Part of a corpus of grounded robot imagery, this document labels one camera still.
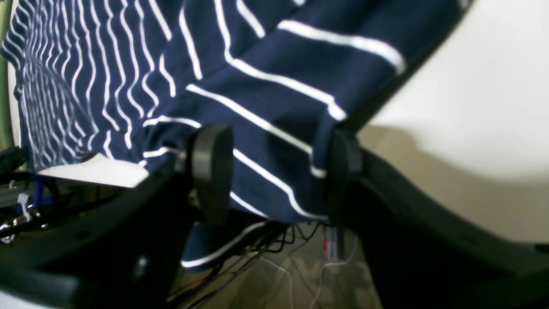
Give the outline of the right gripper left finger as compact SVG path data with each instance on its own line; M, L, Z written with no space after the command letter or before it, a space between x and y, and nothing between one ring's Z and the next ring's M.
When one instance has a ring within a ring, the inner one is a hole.
M132 190L1 253L1 292L60 309L163 307L188 234L229 212L233 133L212 124Z

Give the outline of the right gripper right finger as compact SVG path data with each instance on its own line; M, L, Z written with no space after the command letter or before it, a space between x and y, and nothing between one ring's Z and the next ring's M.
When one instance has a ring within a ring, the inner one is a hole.
M548 252L482 230L336 130L331 221L352 230L385 309L546 309Z

